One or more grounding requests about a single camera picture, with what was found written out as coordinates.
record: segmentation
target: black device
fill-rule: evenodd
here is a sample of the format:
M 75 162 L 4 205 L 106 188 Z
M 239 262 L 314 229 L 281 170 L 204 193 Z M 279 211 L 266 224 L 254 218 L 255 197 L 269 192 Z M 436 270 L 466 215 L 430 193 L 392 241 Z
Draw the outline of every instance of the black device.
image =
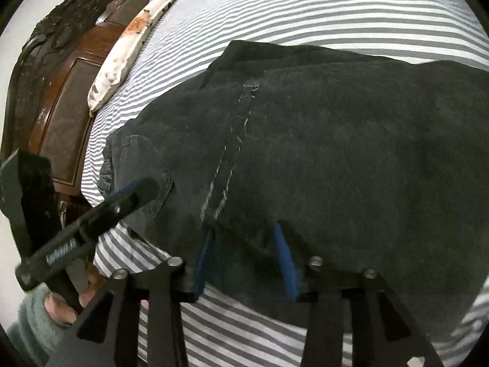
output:
M 21 256 L 16 276 L 22 288 L 28 291 L 45 282 L 70 305 L 79 307 L 64 269 L 86 255 L 121 218 L 154 199 L 158 186 L 151 179 L 135 182 L 63 230 L 47 159 L 15 152 L 0 170 L 0 190 L 1 208 Z M 47 366 L 136 366 L 139 304 L 148 299 L 148 366 L 187 367 L 179 303 L 196 302 L 204 289 L 215 238 L 213 225 L 203 224 L 204 242 L 193 260 L 173 256 L 151 271 L 115 271 L 81 312 Z M 379 274 L 370 269 L 338 271 L 284 228 L 285 223 L 277 223 L 273 230 L 284 291 L 291 302 L 311 303 L 302 367 L 341 365 L 344 300 L 351 308 L 355 366 L 443 365 Z

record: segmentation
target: striped bed sheet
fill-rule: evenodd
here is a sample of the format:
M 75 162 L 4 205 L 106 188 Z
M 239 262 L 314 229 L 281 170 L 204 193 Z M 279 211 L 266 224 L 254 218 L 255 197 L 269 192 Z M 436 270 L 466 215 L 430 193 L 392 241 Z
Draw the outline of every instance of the striped bed sheet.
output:
M 95 206 L 107 136 L 153 99 L 204 71 L 234 39 L 312 44 L 410 63 L 453 60 L 489 70 L 489 39 L 464 0 L 178 0 L 157 24 L 128 79 L 97 114 L 86 152 L 82 192 Z M 129 237 L 118 225 L 101 237 L 95 264 L 151 269 L 168 254 Z M 147 304 L 141 306 L 139 355 L 147 356 Z M 458 365 L 489 313 L 489 279 L 459 327 L 435 347 Z M 259 315 L 206 287 L 197 304 L 182 304 L 191 366 L 299 366 L 305 330 Z M 351 335 L 343 364 L 351 365 Z

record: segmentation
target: headboard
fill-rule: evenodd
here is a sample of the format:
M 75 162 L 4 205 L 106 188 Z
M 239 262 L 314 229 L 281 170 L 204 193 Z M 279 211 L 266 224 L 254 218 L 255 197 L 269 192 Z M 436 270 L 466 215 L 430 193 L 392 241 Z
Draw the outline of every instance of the headboard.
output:
M 13 69 L 0 158 L 48 157 L 58 193 L 80 197 L 92 119 L 86 96 L 105 57 L 148 0 L 65 0 L 41 20 Z

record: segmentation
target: black jeans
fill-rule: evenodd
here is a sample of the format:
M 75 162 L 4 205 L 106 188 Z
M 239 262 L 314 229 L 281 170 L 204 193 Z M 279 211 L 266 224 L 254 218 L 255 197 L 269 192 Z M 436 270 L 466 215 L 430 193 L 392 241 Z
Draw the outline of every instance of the black jeans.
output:
M 455 62 L 233 41 L 109 136 L 99 187 L 158 179 L 125 223 L 187 260 L 214 222 L 209 281 L 259 312 L 306 324 L 280 295 L 286 220 L 337 268 L 381 272 L 436 339 L 489 273 L 488 96 Z

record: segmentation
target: white wall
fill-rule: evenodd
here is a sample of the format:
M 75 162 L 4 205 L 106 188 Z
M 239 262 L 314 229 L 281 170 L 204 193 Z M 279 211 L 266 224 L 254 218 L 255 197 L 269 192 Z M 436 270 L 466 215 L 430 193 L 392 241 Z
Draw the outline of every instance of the white wall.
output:
M 0 123 L 10 74 L 32 30 L 43 17 L 63 0 L 24 0 L 6 29 L 0 35 Z M 6 329 L 17 319 L 17 308 L 24 297 L 15 279 L 14 268 L 20 258 L 15 247 L 8 219 L 0 213 L 0 324 Z

